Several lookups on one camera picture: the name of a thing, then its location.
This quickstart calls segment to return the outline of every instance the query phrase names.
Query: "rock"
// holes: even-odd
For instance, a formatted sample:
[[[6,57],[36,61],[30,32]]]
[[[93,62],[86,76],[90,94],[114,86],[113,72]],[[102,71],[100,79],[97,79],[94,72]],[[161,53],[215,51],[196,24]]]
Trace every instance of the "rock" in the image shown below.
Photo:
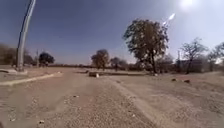
[[[119,81],[119,80],[117,80],[116,82],[119,83],[119,84],[121,83],[121,81]]]
[[[188,84],[191,83],[190,80],[184,80],[184,82],[185,82],[185,83],[188,83]]]
[[[96,77],[96,78],[99,78],[99,73],[96,73],[96,72],[90,72],[90,73],[89,73],[89,76],[90,76],[90,77]]]
[[[129,98],[130,98],[130,99],[135,99],[136,97],[135,97],[135,96],[130,96]]]
[[[171,81],[177,81],[177,79],[172,79]]]
[[[10,121],[14,122],[14,121],[16,121],[16,119],[10,119]]]
[[[79,98],[79,96],[73,96],[73,97],[75,97],[75,98]]]
[[[40,120],[39,121],[39,124],[44,124],[44,120]]]

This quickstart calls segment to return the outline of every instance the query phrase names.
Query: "sunlight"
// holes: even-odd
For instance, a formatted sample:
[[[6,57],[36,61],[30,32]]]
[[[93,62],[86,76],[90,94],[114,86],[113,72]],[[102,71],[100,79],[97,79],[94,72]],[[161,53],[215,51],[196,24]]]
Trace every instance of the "sunlight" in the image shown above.
[[[194,5],[193,0],[181,0],[180,6],[183,11],[188,11]]]

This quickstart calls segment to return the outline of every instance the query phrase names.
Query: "blue sky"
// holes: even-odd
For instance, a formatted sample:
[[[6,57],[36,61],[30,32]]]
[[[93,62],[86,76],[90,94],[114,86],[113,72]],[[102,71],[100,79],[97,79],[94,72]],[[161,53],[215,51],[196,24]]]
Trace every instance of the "blue sky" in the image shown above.
[[[29,0],[0,0],[0,42],[17,46]],[[133,62],[122,39],[136,18],[170,21],[168,52],[202,38],[209,48],[224,41],[223,0],[37,0],[26,47],[55,56],[60,63],[90,63],[101,48]]]

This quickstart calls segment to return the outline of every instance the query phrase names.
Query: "dirt path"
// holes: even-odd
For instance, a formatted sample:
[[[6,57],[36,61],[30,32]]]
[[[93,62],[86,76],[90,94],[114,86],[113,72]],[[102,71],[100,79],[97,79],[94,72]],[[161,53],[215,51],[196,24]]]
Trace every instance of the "dirt path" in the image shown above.
[[[102,78],[64,77],[0,87],[5,128],[156,128]]]
[[[212,85],[197,83],[197,79],[186,84],[171,82],[171,78],[111,76],[107,79],[158,127],[223,128],[224,90],[221,81],[220,85]]]

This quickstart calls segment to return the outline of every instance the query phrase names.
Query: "tree trunk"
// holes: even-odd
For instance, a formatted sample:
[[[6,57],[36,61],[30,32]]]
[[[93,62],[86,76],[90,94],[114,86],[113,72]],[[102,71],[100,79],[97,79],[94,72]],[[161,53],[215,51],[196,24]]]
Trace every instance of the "tree trunk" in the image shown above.
[[[152,68],[153,68],[153,72],[154,72],[154,73],[157,73],[157,71],[156,71],[156,64],[155,64],[155,59],[154,59],[154,53],[153,53],[153,52],[152,52],[151,59],[152,59]]]
[[[189,63],[188,63],[188,66],[187,66],[187,71],[186,71],[186,74],[189,74],[190,73],[190,68],[191,68],[191,63],[192,63],[193,59],[190,59],[189,60]]]
[[[212,61],[209,64],[209,69],[210,69],[210,72],[213,72],[213,62]]]
[[[180,60],[177,61],[177,72],[181,72],[181,65],[180,65]]]
[[[117,72],[117,70],[118,70],[118,65],[115,64],[115,71]]]

